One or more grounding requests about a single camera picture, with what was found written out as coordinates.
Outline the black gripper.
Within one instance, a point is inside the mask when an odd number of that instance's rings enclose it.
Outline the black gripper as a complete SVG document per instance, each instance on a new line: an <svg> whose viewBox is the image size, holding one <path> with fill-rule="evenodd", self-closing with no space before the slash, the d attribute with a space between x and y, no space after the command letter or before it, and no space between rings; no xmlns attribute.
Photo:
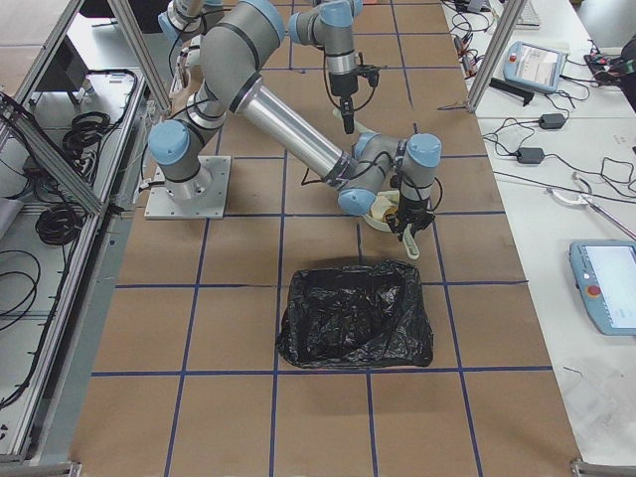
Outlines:
<svg viewBox="0 0 636 477"><path fill-rule="evenodd" d="M367 80L369 87L375 89L379 85L381 68L376 65L362 64L352 71L343 74L328 74L330 92L343 98L350 98L359 90L358 78Z"/></svg>
<svg viewBox="0 0 636 477"><path fill-rule="evenodd" d="M435 214L429 209L429 199L413 201L406 196L400 196L397 216L388 223L391 232L402 241L406 232L415 237L419 231L428 228L435 219Z"/></svg>

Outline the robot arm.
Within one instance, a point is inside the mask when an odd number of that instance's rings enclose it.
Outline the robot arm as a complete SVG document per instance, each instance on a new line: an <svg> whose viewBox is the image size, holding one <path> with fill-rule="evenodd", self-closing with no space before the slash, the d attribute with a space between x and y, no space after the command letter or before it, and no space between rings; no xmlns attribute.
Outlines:
<svg viewBox="0 0 636 477"><path fill-rule="evenodd" d="M359 78L377 87L380 69L364 62L354 43L360 1L316 1L311 10L283 20L268 1L239 1L230 13L198 36L202 82L187 105L153 126L148 148L163 174L167 198L193 204L214 195L217 174L200 157L229 113L242 115L291 152L319 180L338 192L340 208L351 216L370 213L380 188L398 191L387 223L399 239L415 236L434 221L430 192L441 159L440 140L428 133L394 138L363 132L346 151L285 104L263 82L262 68L284 38L323 53L328 91L346 133L355 131L353 96Z"/></svg>
<svg viewBox="0 0 636 477"><path fill-rule="evenodd" d="M359 79L368 82L375 91L381 68L367 64L355 47L354 21L362 12L361 1L314 1L312 9L297 12L284 22L269 1L247 1L264 22L273 28L275 45L284 39L291 43L311 46L322 52L325 89L333 105L345 115L358 110L353 96L359 90ZM200 62L203 38L217 26L228 27L230 14L238 9L222 1L171 1L158 15L158 24L174 49L179 50L172 70L181 81L185 70Z"/></svg>

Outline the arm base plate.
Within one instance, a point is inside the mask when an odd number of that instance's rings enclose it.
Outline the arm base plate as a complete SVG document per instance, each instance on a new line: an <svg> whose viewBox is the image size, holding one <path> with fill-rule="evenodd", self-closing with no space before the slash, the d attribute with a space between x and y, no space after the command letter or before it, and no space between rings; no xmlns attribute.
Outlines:
<svg viewBox="0 0 636 477"><path fill-rule="evenodd" d="M166 180L157 167L159 182L150 189L144 217L147 220L222 220L231 176L231 156L200 156L198 175L189 182Z"/></svg>

